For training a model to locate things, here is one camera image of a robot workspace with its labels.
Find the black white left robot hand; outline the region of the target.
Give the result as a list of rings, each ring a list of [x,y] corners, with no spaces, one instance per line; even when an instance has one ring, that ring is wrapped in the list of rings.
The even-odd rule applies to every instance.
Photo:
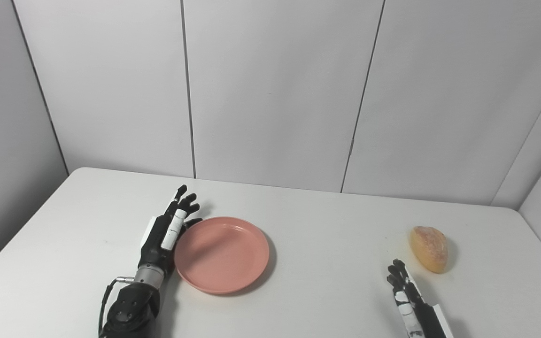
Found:
[[[141,244],[138,268],[153,268],[166,277],[173,269],[174,247],[189,228],[202,221],[187,220],[200,209],[195,203],[197,194],[185,195],[187,186],[181,185],[167,209],[153,217],[148,224],[147,236]]]

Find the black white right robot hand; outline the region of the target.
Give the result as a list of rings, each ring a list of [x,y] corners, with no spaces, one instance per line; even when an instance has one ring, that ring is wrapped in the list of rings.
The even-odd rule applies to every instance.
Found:
[[[394,259],[386,280],[410,338],[452,338],[451,327],[440,305],[425,302],[406,265]]]

